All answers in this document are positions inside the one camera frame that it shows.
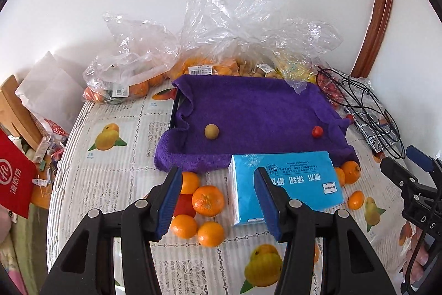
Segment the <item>right hand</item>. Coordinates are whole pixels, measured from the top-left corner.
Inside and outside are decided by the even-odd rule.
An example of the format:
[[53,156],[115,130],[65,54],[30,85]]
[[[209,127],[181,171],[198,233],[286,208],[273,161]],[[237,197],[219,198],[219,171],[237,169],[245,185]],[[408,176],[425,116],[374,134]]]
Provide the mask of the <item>right hand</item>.
[[[422,230],[420,228],[416,228],[414,235],[411,237],[411,247],[407,251],[406,260],[404,266],[402,267],[403,273],[406,273],[408,263],[410,262],[410,259],[414,253],[418,240],[420,239],[421,233]],[[428,252],[425,250],[424,245],[421,245],[417,253],[417,256],[415,258],[415,262],[413,263],[411,268],[410,283],[414,284],[416,281],[420,281],[420,279],[424,275],[423,266],[426,265],[427,262],[428,262]]]

